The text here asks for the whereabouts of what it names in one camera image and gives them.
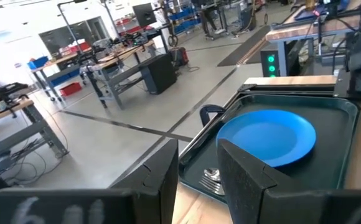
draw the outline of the green light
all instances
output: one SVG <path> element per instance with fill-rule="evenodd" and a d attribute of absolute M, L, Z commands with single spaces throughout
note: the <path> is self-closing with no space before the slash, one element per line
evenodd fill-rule
<path fill-rule="evenodd" d="M 274 56 L 269 56 L 268 57 L 268 62 L 274 62 Z"/>

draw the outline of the black floor mat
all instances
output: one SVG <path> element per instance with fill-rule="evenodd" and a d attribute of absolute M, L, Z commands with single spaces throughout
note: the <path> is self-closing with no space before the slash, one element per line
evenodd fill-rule
<path fill-rule="evenodd" d="M 270 26 L 262 27 L 257 33 L 252 35 L 246 42 L 242 43 L 236 50 L 223 59 L 217 66 L 231 66 L 243 64 L 245 59 L 248 59 L 245 64 L 260 63 L 260 49 L 269 43 L 264 40 L 265 35 L 270 31 Z"/>

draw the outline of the gray floor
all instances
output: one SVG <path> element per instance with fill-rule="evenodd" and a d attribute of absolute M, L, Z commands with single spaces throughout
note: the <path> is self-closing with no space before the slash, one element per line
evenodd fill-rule
<path fill-rule="evenodd" d="M 282 21 L 288 15 L 288 10 L 288 7 L 271 4 L 270 22 Z M 258 14 L 259 26 L 262 25 L 262 18 L 263 14 Z M 135 165 L 149 157 L 168 138 L 81 118 L 63 111 L 106 118 L 192 138 L 202 128 L 197 111 L 201 105 L 223 105 L 247 78 L 262 76 L 260 64 L 240 66 L 230 76 L 228 74 L 235 67 L 216 67 L 216 64 L 257 30 L 243 34 L 237 39 L 223 37 L 215 41 L 205 40 L 201 30 L 191 33 L 182 39 L 181 46 L 189 50 L 189 65 L 198 66 L 200 69 L 196 72 L 188 72 L 187 68 L 183 68 L 177 83 L 160 95 L 146 93 L 142 83 L 129 89 L 120 96 L 126 107 L 125 110 L 119 110 L 112 102 L 108 102 L 108 109 L 104 110 L 90 85 L 67 98 L 64 103 L 52 103 L 41 92 L 33 94 L 31 97 L 37 108 L 68 146 L 70 154 L 62 161 L 58 161 L 48 147 L 42 147 L 37 152 L 44 158 L 46 168 L 44 161 L 37 154 L 27 156 L 26 162 L 35 165 L 37 175 L 50 171 L 60 162 L 56 169 L 37 181 L 33 178 L 35 171 L 32 166 L 26 165 L 16 166 L 3 177 L 12 177 L 21 168 L 17 178 L 28 181 L 17 182 L 29 187 L 50 189 L 108 187 L 130 165 Z M 125 61 L 130 67 L 135 63 L 132 58 Z M 0 120 L 0 139 L 24 127 L 26 123 L 20 115 L 16 119 Z M 188 142 L 180 141 L 180 151 L 187 144 Z"/>

